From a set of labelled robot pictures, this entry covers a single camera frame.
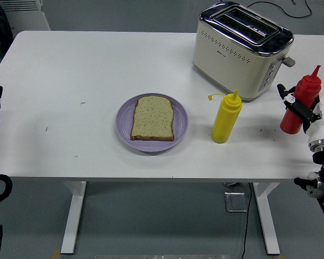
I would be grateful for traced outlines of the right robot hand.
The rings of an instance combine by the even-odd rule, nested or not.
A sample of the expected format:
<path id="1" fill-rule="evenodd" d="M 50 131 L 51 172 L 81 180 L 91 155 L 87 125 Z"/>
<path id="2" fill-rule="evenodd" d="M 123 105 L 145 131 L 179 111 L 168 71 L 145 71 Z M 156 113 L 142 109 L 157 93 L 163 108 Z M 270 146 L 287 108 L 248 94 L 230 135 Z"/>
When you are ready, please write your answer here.
<path id="1" fill-rule="evenodd" d="M 308 147 L 312 152 L 324 151 L 324 88 L 322 87 L 314 109 L 308 108 L 305 104 L 293 96 L 283 84 L 277 84 L 278 92 L 286 108 L 296 115 L 303 123 L 309 123 L 304 130 L 308 135 Z"/>

